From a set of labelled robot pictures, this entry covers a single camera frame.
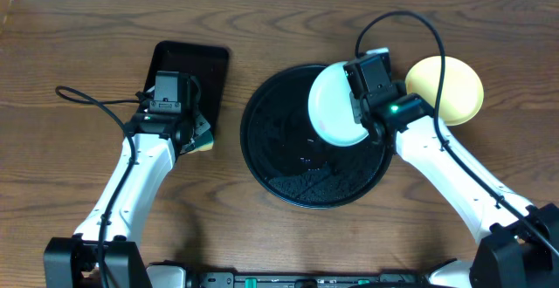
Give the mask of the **yellow plate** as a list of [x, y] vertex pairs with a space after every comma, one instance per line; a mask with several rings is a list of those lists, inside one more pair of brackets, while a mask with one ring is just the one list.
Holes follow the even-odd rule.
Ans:
[[[417, 62], [405, 77], [407, 93], [416, 93], [435, 106], [440, 79], [441, 57], [433, 56]], [[481, 109], [484, 89], [480, 77], [465, 62], [445, 57], [445, 78], [439, 116], [447, 126], [466, 123]]]

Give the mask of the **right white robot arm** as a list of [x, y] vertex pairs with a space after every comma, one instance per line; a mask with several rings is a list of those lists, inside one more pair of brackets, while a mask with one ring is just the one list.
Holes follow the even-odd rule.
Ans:
[[558, 208], [537, 208], [492, 175], [430, 105], [392, 83], [350, 86], [352, 108], [373, 139], [393, 148], [456, 210], [478, 249], [430, 271], [427, 287], [540, 288], [558, 285]]

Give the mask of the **pale green plate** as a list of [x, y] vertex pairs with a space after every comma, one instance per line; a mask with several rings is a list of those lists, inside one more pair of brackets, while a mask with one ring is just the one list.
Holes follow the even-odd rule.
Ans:
[[343, 66], [346, 61], [327, 66], [311, 86], [307, 110], [314, 131], [328, 144], [350, 147], [365, 140], [368, 131], [355, 122], [354, 99]]

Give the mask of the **green and yellow scrub sponge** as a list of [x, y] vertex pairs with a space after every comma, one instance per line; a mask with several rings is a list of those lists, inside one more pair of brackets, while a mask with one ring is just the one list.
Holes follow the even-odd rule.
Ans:
[[194, 154], [195, 152], [208, 151], [213, 148], [214, 137], [211, 130], [194, 136], [190, 143], [184, 148], [184, 154]]

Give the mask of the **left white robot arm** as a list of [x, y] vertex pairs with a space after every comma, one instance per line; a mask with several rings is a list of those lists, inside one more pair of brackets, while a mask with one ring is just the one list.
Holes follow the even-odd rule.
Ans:
[[121, 155], [99, 200], [71, 237], [54, 237], [46, 246], [47, 286], [193, 286], [184, 266], [145, 265], [139, 245], [157, 191], [178, 157], [213, 145], [202, 94], [197, 77], [165, 71], [137, 93], [130, 121], [116, 121], [124, 135]]

